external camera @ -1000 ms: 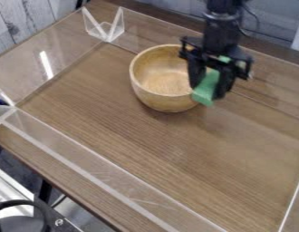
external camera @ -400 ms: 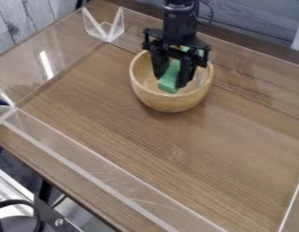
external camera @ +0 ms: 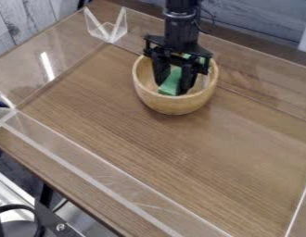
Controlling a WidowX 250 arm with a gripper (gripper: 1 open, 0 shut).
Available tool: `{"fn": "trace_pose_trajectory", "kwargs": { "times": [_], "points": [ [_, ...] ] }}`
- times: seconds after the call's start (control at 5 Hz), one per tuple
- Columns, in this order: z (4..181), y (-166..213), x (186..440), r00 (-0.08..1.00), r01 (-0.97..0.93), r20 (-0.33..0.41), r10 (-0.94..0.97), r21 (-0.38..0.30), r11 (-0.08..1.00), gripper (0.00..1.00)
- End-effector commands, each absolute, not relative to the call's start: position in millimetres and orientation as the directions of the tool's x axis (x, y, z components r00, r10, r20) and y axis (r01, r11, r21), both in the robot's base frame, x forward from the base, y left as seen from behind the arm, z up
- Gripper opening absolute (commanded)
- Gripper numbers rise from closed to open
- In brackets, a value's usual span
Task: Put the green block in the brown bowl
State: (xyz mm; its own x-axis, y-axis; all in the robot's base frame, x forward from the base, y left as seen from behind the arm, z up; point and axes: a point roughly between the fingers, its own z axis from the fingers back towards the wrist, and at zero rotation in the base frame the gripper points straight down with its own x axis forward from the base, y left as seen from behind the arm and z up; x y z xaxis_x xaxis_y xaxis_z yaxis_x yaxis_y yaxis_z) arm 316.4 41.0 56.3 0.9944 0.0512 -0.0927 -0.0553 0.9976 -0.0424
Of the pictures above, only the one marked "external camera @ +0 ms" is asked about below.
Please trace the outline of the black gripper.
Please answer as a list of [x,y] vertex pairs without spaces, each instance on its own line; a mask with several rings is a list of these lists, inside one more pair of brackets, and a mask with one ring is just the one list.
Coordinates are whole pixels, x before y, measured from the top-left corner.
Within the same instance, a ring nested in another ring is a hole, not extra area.
[[161,85],[171,74],[171,66],[180,66],[179,94],[187,94],[197,73],[207,75],[209,72],[212,52],[197,43],[168,45],[165,37],[159,35],[147,35],[144,43],[144,55],[152,59],[155,82]]

